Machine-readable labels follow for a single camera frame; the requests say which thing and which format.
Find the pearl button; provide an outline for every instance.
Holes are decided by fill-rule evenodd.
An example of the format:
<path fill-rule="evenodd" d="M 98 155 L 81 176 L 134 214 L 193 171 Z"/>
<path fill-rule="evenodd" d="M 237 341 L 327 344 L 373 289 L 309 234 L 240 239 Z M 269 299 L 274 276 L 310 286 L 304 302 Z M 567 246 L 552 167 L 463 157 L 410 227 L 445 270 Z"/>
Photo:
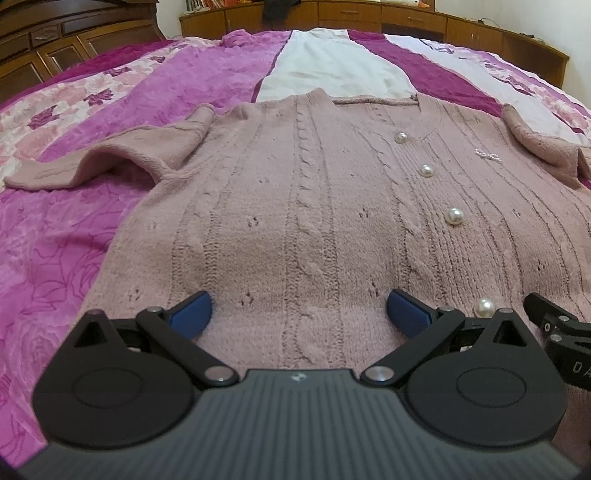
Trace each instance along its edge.
<path fill-rule="evenodd" d="M 480 319 L 489 319 L 496 312 L 495 302 L 491 299 L 480 299 L 474 305 L 474 315 Z"/>
<path fill-rule="evenodd" d="M 421 177 L 425 177 L 426 179 L 430 179 L 434 175 L 433 167 L 431 165 L 421 165 L 418 172 L 421 174 Z"/>
<path fill-rule="evenodd" d="M 396 143 L 405 143 L 406 140 L 408 140 L 408 135 L 404 132 L 397 133 L 395 140 L 396 140 Z"/>
<path fill-rule="evenodd" d="M 450 208 L 445 215 L 445 221 L 450 225 L 460 225 L 464 222 L 464 212 L 459 208 Z"/>

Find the sweater sleeve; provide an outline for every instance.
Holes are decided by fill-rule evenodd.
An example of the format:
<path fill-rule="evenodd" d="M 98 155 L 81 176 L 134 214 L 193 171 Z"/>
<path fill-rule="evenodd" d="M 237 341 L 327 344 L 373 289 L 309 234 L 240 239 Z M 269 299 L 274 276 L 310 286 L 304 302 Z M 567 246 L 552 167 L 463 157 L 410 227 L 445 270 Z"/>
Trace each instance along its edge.
<path fill-rule="evenodd" d="M 183 166 L 205 138 L 214 117 L 211 105 L 201 105 L 177 124 L 135 127 L 50 163 L 24 161 L 21 168 L 4 182 L 8 187 L 29 191 L 67 189 L 129 160 L 158 183 L 163 175 Z"/>
<path fill-rule="evenodd" d="M 542 160 L 544 163 L 541 166 L 557 180 L 579 188 L 581 184 L 578 178 L 590 177 L 590 148 L 535 133 L 511 105 L 503 106 L 502 118 L 519 143 Z"/>

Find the wooden furniture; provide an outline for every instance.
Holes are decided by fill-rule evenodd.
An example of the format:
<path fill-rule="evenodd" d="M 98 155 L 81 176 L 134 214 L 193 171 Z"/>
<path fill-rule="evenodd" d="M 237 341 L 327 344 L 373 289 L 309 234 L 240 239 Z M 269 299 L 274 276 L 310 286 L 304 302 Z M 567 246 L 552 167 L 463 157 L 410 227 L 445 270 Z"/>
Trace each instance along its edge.
<path fill-rule="evenodd" d="M 435 12 L 434 0 L 427 3 L 429 9 L 372 0 L 303 0 L 301 5 L 290 10 L 285 22 L 272 25 L 262 24 L 262 3 L 257 3 L 192 12 L 180 17 L 180 22 L 184 36 L 211 40 L 240 28 L 250 33 L 324 27 L 412 35 L 496 53 L 552 85 L 562 87 L 568 55 L 524 35 Z"/>
<path fill-rule="evenodd" d="M 115 47 L 164 39 L 156 23 L 156 3 L 3 0 L 0 103 Z"/>

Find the dark cloth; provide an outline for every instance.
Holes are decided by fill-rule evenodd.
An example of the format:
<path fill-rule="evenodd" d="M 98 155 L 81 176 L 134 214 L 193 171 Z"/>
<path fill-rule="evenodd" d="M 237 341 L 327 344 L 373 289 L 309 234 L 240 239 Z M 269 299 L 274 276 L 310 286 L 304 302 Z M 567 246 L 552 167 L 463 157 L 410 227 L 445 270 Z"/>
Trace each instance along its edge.
<path fill-rule="evenodd" d="M 263 23 L 284 21 L 290 8 L 300 3 L 301 0 L 265 0 L 262 9 Z"/>

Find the white stripe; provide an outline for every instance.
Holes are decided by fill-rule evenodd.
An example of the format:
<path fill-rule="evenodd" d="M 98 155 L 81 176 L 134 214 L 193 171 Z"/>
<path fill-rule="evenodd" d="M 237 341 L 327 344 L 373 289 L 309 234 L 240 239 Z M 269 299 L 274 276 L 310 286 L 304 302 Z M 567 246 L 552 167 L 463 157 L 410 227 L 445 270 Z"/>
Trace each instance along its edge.
<path fill-rule="evenodd" d="M 294 30 L 256 101 L 280 100 L 316 88 L 334 97 L 408 98 L 417 93 L 402 69 L 352 41 L 346 30 Z"/>
<path fill-rule="evenodd" d="M 396 35 L 385 35 L 385 37 L 389 42 L 412 52 L 420 53 L 433 63 L 457 73 L 483 93 L 495 98 L 499 103 L 513 105 L 534 132 L 549 137 L 564 138 L 579 145 L 591 144 L 584 135 L 574 133 L 568 125 L 556 118 L 539 99 L 517 92 L 511 85 L 489 75 L 481 65 L 433 50 L 416 38 Z"/>

